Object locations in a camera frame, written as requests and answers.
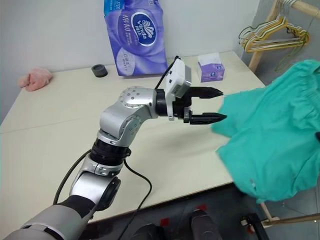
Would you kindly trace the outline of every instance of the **pink plush toy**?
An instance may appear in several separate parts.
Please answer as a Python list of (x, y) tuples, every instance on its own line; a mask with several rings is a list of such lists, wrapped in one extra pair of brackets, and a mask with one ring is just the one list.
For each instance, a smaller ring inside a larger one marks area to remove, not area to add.
[(49, 83), (51, 78), (52, 74), (47, 69), (34, 68), (28, 73), (28, 75), (20, 77), (18, 80), (18, 86), (32, 92), (43, 88)]

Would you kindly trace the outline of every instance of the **teal cloth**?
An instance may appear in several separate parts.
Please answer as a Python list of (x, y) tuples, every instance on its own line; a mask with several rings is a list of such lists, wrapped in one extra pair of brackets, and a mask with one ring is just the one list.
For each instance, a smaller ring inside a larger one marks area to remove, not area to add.
[(265, 88), (225, 97), (212, 125), (230, 137), (217, 150), (236, 186), (257, 203), (316, 186), (320, 170), (320, 62), (305, 60)]

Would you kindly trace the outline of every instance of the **wooden pole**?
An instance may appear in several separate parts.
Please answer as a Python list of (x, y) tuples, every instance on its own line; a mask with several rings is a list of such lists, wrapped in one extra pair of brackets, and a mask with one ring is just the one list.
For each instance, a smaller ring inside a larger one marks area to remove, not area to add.
[(269, 222), (271, 222), (272, 221), (272, 216), (271, 216), (266, 204), (263, 202), (263, 203), (260, 203), (260, 206), (261, 206), (262, 210), (264, 211), (264, 214), (268, 218)]
[(316, 221), (316, 220), (320, 220), (320, 213), (307, 215), (307, 216), (285, 218), (285, 219), (274, 220), (274, 221), (266, 221), (263, 223), (263, 225), (270, 226), (270, 225), (279, 225), (279, 224), (295, 224), (295, 223), (302, 223), (302, 222)]
[(312, 17), (320, 19), (320, 9), (312, 6), (308, 3), (305, 3), (303, 1), (296, 1), (291, 6), (293, 9), (297, 9), (305, 14), (308, 14)]
[[(275, 20), (278, 15), (278, 8), (277, 8), (278, 0), (273, 1), (273, 5), (271, 7), (271, 11), (269, 12), (268, 17), (266, 18), (266, 22)], [(253, 53), (251, 61), (249, 63), (249, 69), (254, 73), (258, 67), (258, 64), (261, 60), (263, 55), (262, 51), (256, 51)]]

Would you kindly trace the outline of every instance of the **black tape roll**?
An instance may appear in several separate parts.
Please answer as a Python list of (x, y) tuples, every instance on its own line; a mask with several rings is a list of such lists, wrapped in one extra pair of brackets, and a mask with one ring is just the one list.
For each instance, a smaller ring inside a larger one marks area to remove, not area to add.
[(102, 64), (94, 65), (94, 66), (91, 68), (91, 70), (92, 70), (93, 74), (94, 74), (97, 78), (102, 78), (102, 77), (108, 75), (107, 69), (106, 69), (105, 66), (102, 65)]

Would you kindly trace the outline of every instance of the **purple tissue package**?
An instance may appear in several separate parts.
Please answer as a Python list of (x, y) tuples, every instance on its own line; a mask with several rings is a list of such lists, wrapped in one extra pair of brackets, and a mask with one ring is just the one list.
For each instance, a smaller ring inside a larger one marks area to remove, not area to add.
[(200, 67), (201, 82), (221, 81), (224, 79), (225, 67), (222, 64), (210, 63), (202, 65), (198, 62)]
[(104, 0), (104, 19), (119, 76), (162, 74), (167, 69), (158, 0)]

